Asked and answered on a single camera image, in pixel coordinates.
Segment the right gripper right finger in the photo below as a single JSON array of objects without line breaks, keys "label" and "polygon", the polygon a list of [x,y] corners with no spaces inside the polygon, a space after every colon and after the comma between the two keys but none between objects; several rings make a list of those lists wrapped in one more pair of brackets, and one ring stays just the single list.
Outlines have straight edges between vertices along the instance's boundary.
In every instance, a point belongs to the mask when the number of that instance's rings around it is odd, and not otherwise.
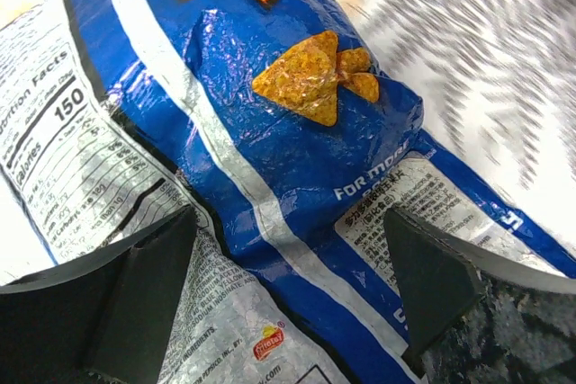
[{"label": "right gripper right finger", "polygon": [[384,231],[431,383],[573,383],[575,281],[453,237],[399,206]]}]

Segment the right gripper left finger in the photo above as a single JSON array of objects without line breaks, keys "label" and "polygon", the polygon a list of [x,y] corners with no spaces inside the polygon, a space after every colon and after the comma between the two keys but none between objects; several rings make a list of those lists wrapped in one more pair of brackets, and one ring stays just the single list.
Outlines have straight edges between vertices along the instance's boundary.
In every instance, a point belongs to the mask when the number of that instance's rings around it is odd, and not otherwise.
[{"label": "right gripper left finger", "polygon": [[1,288],[3,383],[156,383],[192,257],[186,206]]}]

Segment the blue Doritos chip bag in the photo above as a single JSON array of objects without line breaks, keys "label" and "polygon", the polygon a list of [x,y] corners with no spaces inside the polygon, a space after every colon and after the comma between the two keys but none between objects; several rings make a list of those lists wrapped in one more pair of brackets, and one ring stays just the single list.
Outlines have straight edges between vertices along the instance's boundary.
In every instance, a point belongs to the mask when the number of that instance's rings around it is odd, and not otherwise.
[{"label": "blue Doritos chip bag", "polygon": [[1,0],[4,383],[572,383],[575,0]]}]

